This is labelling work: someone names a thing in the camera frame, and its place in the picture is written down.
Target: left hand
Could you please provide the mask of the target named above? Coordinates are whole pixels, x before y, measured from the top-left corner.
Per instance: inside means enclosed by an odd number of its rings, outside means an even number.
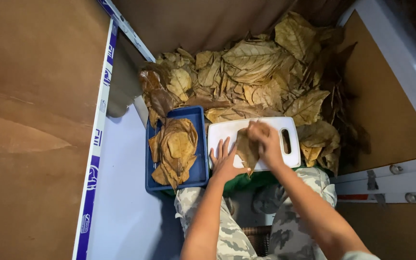
[[[212,179],[219,180],[223,184],[235,178],[239,174],[250,172],[250,168],[235,168],[234,157],[237,151],[237,145],[234,145],[232,151],[229,154],[229,141],[230,137],[223,142],[219,140],[218,144],[218,157],[214,156],[215,150],[211,148],[210,158],[213,162],[213,176]]]

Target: pile of dried leaves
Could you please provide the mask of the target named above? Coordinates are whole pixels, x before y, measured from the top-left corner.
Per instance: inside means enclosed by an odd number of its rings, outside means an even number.
[[[342,75],[354,45],[336,53],[343,39],[343,28],[316,28],[289,12],[272,35],[249,36],[195,58],[181,48],[164,53],[141,71],[151,124],[188,105],[203,106],[211,123],[292,117],[306,164],[317,161],[338,174],[340,144],[360,149],[359,138],[368,137],[347,119]]]
[[[197,156],[198,135],[188,119],[166,120],[160,131],[149,139],[154,163],[160,162],[152,178],[161,185],[176,187],[189,178],[189,169]]]

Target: camouflage pants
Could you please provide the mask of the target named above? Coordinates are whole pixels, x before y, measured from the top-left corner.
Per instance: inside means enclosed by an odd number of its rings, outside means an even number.
[[[334,185],[325,172],[317,168],[302,168],[296,171],[315,192],[335,207],[337,196]],[[205,190],[199,187],[178,190],[174,205],[186,236],[187,229],[201,201]],[[253,246],[232,219],[224,199],[221,202],[218,260],[325,260],[320,248],[315,244],[285,190],[280,185],[263,189],[255,195],[253,207],[266,214],[275,213],[272,223],[269,255],[258,257]]]

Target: right hand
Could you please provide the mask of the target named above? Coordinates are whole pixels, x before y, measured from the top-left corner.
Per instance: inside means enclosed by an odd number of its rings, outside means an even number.
[[[260,143],[259,158],[266,163],[269,169],[286,167],[280,150],[279,132],[274,127],[264,122],[250,121],[247,133],[248,138]]]

